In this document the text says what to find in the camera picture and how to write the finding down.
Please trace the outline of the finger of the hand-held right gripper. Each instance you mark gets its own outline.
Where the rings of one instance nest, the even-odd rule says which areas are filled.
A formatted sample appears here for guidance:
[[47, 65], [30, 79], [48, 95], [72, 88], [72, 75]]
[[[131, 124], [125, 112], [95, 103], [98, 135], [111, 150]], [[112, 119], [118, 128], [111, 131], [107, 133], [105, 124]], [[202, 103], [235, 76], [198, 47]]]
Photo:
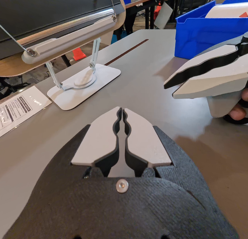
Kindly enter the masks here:
[[212, 117], [227, 115], [247, 88], [248, 57], [243, 55], [231, 64], [188, 79], [173, 94], [174, 99], [206, 97]]
[[183, 64], [164, 82], [164, 89], [184, 83], [188, 79], [205, 74], [214, 68], [228, 65], [237, 58], [238, 47], [236, 45], [224, 45], [196, 56]]

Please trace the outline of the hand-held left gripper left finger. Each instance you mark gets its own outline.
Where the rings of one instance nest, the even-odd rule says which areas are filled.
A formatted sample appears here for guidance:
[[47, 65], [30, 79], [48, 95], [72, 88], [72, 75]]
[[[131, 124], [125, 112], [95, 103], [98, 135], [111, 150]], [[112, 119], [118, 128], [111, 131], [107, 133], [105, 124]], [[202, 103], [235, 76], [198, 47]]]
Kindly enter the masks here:
[[71, 164], [75, 166], [97, 167], [104, 177], [119, 160], [120, 120], [122, 108], [115, 107], [95, 119], [89, 126]]

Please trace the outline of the person's right hand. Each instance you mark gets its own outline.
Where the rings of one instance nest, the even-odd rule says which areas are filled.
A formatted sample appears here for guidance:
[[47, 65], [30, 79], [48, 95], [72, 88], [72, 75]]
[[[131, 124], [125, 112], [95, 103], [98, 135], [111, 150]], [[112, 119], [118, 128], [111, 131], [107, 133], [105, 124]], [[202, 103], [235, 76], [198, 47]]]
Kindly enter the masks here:
[[[248, 102], [248, 89], [247, 88], [242, 91], [241, 98], [244, 101]], [[241, 120], [246, 117], [246, 111], [239, 103], [237, 103], [232, 108], [232, 110], [228, 113], [228, 115], [234, 120]]]

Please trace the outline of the white flat board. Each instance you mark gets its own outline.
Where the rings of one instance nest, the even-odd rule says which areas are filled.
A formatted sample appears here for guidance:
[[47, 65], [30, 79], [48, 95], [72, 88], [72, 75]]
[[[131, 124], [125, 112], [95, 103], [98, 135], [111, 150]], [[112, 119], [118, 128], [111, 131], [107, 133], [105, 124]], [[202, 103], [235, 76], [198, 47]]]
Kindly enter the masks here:
[[154, 21], [154, 25], [161, 30], [164, 29], [172, 15], [172, 12], [173, 9], [166, 2], [164, 2]]

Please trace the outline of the white metal board stand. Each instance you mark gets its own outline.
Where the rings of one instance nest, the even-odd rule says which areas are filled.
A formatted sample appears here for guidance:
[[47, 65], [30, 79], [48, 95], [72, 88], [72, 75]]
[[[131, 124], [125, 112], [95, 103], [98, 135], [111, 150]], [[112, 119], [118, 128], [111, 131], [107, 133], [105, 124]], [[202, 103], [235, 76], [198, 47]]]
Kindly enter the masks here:
[[75, 74], [72, 74], [71, 77], [62, 82], [58, 81], [51, 60], [44, 63], [55, 83], [55, 86], [48, 90], [47, 95], [62, 110], [71, 110], [77, 107], [120, 76], [120, 70], [97, 64], [98, 51], [102, 36], [93, 40], [94, 42], [89, 66], [83, 70], [79, 70]]

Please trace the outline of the blue plastic bin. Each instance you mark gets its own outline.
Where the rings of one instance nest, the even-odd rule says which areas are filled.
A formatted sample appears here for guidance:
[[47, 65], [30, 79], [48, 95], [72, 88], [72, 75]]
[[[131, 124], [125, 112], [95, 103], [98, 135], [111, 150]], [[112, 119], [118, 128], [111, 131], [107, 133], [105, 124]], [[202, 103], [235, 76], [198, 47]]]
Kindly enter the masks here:
[[247, 3], [248, 0], [225, 0], [222, 5], [224, 4], [234, 4], [234, 3]]
[[215, 5], [221, 4], [211, 1], [176, 18], [175, 57], [189, 60], [218, 43], [247, 32], [247, 17], [205, 18]]

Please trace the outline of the white rounded container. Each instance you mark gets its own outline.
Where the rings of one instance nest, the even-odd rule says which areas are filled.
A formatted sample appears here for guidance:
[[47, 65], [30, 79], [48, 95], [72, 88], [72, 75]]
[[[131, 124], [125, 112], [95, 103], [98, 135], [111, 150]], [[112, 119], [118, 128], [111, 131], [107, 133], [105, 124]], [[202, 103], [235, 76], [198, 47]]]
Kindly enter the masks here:
[[248, 2], [215, 5], [205, 18], [245, 18], [248, 17]]

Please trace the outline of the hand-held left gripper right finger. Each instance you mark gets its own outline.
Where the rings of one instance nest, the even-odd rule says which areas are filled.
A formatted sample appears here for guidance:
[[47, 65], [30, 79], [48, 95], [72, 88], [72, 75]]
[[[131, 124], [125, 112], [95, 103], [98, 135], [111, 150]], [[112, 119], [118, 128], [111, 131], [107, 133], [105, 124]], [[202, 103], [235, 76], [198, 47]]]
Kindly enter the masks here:
[[154, 126], [128, 108], [122, 110], [125, 124], [125, 162], [141, 177], [146, 168], [170, 166], [172, 160]]

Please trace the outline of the printed paper sheet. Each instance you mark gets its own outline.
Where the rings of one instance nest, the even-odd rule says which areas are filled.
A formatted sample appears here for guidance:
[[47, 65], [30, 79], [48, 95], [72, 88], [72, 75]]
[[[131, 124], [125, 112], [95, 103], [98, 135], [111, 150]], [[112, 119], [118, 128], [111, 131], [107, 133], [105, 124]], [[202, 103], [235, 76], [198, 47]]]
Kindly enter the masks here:
[[0, 136], [46, 108], [52, 102], [35, 86], [18, 93], [0, 105]]

